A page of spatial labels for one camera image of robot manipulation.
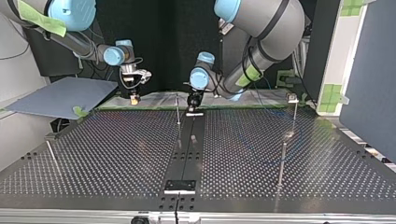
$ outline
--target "green tape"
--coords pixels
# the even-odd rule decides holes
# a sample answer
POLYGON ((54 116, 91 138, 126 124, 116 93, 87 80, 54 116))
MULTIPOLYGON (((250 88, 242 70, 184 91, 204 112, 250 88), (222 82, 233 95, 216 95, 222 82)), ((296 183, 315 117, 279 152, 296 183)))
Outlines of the green tape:
MULTIPOLYGON (((261 79, 260 73, 256 70, 256 68, 254 68, 253 65, 247 69, 247 76, 253 81, 258 81, 261 79)), ((245 75, 242 75, 235 83, 235 85, 240 87, 246 87, 248 84, 250 84, 250 80, 248 80, 245 75)))
POLYGON ((361 14, 361 8, 363 7, 363 0, 344 0, 343 7, 341 9, 342 17, 359 16, 361 14))
POLYGON ((18 11, 22 20, 30 21, 44 30, 61 37, 66 35, 66 24, 64 21, 46 17, 22 0, 18 0, 18 11))
POLYGON ((320 98, 318 112, 334 113, 341 102, 341 85, 326 84, 320 98))
POLYGON ((276 80, 276 85, 278 87, 288 87, 288 88, 293 88, 293 84, 286 84, 286 82, 280 80, 282 77, 295 77, 294 70, 282 70, 282 71, 277 71, 277 80, 276 80))
POLYGON ((90 114, 89 112, 84 111, 80 106, 74 106, 73 107, 73 112, 79 118, 85 118, 85 117, 87 117, 90 114))

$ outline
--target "black metal bracket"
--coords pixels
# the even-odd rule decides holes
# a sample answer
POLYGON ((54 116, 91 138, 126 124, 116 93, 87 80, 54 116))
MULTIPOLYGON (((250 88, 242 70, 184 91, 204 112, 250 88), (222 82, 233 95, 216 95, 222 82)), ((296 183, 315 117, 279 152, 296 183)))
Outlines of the black metal bracket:
POLYGON ((195 180, 168 180, 165 194, 195 194, 195 180))

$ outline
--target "small white object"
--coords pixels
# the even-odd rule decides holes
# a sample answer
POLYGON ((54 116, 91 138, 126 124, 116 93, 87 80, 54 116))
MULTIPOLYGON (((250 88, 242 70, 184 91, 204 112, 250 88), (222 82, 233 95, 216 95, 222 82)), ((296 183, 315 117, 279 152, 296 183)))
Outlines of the small white object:
POLYGON ((204 113, 187 113, 186 116, 191 118, 191 117, 201 117, 203 116, 204 113))
POLYGON ((343 105, 349 105, 349 98, 347 98, 345 95, 341 95, 341 104, 343 105))
POLYGON ((373 3, 373 2, 375 2, 376 0, 363 0, 363 4, 364 5, 368 5, 368 4, 370 4, 370 3, 373 3))

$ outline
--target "green sticker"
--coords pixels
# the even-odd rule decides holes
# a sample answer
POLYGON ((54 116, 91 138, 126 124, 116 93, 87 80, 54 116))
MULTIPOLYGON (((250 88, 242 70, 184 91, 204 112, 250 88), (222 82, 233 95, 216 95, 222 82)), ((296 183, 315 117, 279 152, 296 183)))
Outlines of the green sticker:
POLYGON ((87 117, 90 113, 84 111, 81 106, 74 106, 73 107, 73 112, 79 117, 79 118, 85 118, 87 117))
POLYGON ((361 14, 362 6, 363 0, 344 0, 343 8, 341 9, 341 16, 359 16, 361 14))
MULTIPOLYGON (((256 68, 254 68, 253 65, 247 69, 247 76, 253 81, 258 81, 261 79, 260 73, 256 70, 256 68)), ((245 75, 242 75, 235 83, 235 85, 240 87, 246 87, 248 84, 250 84, 250 80, 245 75)))
POLYGON ((22 20, 30 21, 44 30, 61 37, 66 35, 66 24, 64 21, 46 17, 22 0, 18 0, 18 11, 20 12, 22 20))
POLYGON ((326 84, 320 98, 318 112, 334 113, 341 102, 341 85, 326 84))

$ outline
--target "white wall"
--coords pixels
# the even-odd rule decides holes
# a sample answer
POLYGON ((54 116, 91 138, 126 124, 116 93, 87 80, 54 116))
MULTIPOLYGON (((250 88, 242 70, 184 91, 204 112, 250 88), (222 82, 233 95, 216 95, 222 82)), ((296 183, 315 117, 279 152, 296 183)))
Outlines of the white wall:
MULTIPOLYGON (((1 60, 23 52, 26 46, 26 41, 0 14, 0 109, 46 85, 30 49, 18 58, 1 60)), ((0 112, 0 170, 43 143, 44 136, 50 133, 51 120, 0 112)))
MULTIPOLYGON (((23 52, 27 43, 0 14, 0 59, 23 52)), ((22 56, 0 60, 0 102, 35 91, 46 85, 30 49, 22 56)))

